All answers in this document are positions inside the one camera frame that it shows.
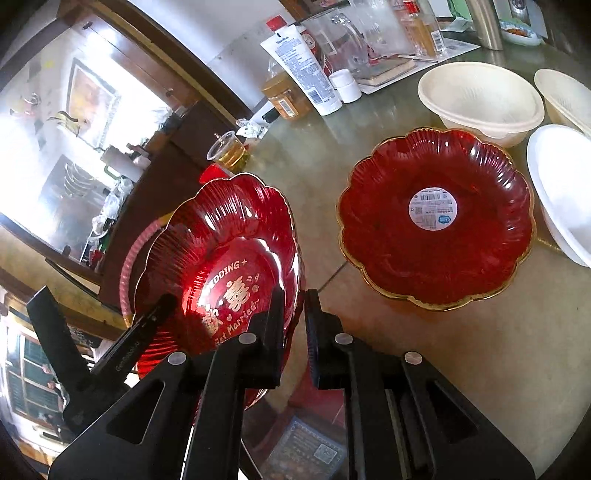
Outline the amber sauce bottle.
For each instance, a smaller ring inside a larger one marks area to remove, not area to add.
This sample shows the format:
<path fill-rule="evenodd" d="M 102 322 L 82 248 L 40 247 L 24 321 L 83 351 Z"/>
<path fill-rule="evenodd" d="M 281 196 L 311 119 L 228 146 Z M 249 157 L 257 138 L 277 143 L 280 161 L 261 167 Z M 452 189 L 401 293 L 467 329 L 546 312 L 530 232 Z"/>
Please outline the amber sauce bottle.
<path fill-rule="evenodd" d="M 404 25 L 411 35 L 419 57 L 434 59 L 447 53 L 435 13 L 428 1 L 404 0 Z"/>

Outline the brown book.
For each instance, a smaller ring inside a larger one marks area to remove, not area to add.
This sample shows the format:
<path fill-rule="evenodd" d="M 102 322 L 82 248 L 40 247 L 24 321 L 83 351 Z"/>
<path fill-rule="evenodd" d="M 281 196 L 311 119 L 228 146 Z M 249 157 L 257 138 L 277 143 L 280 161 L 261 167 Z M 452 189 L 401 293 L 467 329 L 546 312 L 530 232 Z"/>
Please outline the brown book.
<path fill-rule="evenodd" d="M 415 67 L 415 61 L 407 58 L 394 58 L 384 60 L 378 64 L 370 65 L 368 69 L 356 78 L 361 85 L 377 87 L 388 83 Z"/>

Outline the large white foam bowl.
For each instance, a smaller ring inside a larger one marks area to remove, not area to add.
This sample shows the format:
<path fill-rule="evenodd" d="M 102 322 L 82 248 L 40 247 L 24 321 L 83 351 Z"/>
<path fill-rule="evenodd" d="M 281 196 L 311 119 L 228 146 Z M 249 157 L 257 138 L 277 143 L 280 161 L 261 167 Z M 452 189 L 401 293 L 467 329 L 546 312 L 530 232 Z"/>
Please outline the large white foam bowl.
<path fill-rule="evenodd" d="M 567 126 L 542 126 L 528 140 L 527 166 L 553 240 L 589 267 L 590 139 Z"/>

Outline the stainless steel thermos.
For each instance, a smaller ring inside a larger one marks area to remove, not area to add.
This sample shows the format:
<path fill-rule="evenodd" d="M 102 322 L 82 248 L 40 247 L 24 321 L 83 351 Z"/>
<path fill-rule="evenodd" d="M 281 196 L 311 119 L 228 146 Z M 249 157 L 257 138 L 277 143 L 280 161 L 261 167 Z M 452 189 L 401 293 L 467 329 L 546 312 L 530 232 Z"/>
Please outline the stainless steel thermos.
<path fill-rule="evenodd" d="M 481 45 L 488 50 L 502 51 L 500 23 L 493 1 L 467 0 L 466 4 Z"/>

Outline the large red scalloped plate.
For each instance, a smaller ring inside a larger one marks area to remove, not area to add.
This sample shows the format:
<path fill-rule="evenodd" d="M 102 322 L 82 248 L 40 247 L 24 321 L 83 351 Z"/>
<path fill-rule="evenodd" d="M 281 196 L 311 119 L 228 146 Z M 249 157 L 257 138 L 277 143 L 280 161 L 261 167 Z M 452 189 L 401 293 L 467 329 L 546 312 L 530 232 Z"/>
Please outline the large red scalloped plate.
<path fill-rule="evenodd" d="M 509 286 L 537 234 L 534 206 L 504 149 L 419 128 L 353 167 L 337 203 L 339 248 L 383 296 L 455 310 Z"/>

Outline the small cream plastic bowl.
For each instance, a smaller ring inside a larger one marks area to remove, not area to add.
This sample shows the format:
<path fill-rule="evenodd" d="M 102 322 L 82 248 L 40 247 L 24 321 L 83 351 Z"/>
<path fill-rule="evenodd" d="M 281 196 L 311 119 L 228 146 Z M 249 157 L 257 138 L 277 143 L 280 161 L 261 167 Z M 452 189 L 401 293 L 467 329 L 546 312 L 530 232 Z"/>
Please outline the small cream plastic bowl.
<path fill-rule="evenodd" d="M 590 136 L 591 93 L 584 84 L 552 69 L 538 70 L 534 83 L 543 96 L 552 123 L 578 129 Z"/>

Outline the clear plastic bag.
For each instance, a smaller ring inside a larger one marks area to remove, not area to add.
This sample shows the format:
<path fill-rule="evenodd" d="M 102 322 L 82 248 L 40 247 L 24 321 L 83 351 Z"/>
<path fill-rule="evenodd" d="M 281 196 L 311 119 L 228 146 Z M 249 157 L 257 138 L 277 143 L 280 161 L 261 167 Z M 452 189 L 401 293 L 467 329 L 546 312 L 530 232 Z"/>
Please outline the clear plastic bag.
<path fill-rule="evenodd" d="M 414 52 L 391 4 L 383 0 L 351 1 L 360 30 L 377 57 L 407 55 Z"/>

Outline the peanut butter jar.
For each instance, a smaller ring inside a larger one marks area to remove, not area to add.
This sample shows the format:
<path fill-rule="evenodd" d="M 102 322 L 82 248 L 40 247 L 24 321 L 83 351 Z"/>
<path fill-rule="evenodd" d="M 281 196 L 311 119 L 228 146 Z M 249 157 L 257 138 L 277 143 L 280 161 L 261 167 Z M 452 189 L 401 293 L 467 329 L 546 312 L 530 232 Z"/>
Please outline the peanut butter jar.
<path fill-rule="evenodd" d="M 262 87 L 263 95 L 286 120 L 294 121 L 311 113 L 311 102 L 286 72 L 267 79 Z"/>

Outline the small white pill bottle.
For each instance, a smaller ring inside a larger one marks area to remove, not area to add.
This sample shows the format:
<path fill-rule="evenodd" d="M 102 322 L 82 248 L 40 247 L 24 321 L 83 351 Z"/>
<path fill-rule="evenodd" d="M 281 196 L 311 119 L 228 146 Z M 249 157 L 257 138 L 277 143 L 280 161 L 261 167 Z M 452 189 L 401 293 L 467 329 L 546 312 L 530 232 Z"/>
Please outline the small white pill bottle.
<path fill-rule="evenodd" d="M 356 83 L 356 79 L 348 69 L 341 69 L 329 75 L 329 81 L 335 88 L 342 103 L 353 103 L 362 97 L 362 91 Z"/>

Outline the white lotion tube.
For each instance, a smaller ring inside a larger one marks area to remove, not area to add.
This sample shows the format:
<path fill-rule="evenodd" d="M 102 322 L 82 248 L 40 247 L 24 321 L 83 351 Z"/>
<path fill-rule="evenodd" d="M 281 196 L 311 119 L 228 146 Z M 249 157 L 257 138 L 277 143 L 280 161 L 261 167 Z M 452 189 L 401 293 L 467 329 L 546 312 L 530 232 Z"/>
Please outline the white lotion tube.
<path fill-rule="evenodd" d="M 318 114 L 328 116 L 342 107 L 339 95 L 297 25 L 280 28 L 260 47 L 290 75 Z"/>

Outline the plastic cup of tea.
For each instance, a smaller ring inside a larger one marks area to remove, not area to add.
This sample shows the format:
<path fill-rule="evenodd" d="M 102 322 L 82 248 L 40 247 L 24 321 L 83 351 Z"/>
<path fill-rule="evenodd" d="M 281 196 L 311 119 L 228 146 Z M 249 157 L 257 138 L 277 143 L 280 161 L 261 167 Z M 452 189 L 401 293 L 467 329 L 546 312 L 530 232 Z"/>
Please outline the plastic cup of tea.
<path fill-rule="evenodd" d="M 250 154 L 234 131 L 219 136 L 206 154 L 209 162 L 217 163 L 231 173 L 240 173 L 249 162 Z"/>

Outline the small dish of food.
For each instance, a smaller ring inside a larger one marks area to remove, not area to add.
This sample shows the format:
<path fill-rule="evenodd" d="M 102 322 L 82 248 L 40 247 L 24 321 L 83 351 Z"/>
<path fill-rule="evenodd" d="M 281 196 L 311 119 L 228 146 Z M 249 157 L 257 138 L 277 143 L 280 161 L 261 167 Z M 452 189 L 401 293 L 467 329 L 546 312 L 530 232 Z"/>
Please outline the small dish of food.
<path fill-rule="evenodd" d="M 501 20 L 500 28 L 503 39 L 515 45 L 537 47 L 543 42 L 543 39 L 527 25 Z"/>

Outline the small red wedding plate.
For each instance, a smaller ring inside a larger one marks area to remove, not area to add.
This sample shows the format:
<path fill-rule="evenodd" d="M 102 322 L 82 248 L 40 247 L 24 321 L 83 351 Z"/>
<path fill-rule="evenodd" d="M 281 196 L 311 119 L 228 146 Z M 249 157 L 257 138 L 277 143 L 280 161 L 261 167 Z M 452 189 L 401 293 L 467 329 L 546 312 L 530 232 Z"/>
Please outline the small red wedding plate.
<path fill-rule="evenodd" d="M 177 307 L 137 362 L 145 377 L 167 355 L 211 351 L 249 329 L 283 289 L 283 347 L 303 310 L 304 266 L 290 205 L 249 173 L 213 179 L 171 214 L 152 242 L 134 288 L 133 311 L 164 294 Z"/>

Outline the large cream plastic bowl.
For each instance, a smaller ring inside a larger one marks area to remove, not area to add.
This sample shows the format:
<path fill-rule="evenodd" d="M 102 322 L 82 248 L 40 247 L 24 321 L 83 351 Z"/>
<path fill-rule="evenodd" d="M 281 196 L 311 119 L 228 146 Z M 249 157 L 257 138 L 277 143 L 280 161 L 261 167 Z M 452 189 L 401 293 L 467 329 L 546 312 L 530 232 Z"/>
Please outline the large cream plastic bowl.
<path fill-rule="evenodd" d="M 521 143 L 545 118 L 543 100 L 530 82 L 487 63 L 437 66 L 420 79 L 418 95 L 447 128 L 502 148 Z"/>

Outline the clear glass pitcher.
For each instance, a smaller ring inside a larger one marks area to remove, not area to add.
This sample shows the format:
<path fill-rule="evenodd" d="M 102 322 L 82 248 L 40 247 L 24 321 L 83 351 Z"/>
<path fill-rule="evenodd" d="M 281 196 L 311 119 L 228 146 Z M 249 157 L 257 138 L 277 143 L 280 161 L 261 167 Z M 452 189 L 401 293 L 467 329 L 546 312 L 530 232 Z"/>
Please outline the clear glass pitcher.
<path fill-rule="evenodd" d="M 349 70 L 355 79 L 367 74 L 370 63 L 367 43 L 341 9 L 325 10 L 308 17 L 303 24 L 315 37 L 332 70 Z"/>

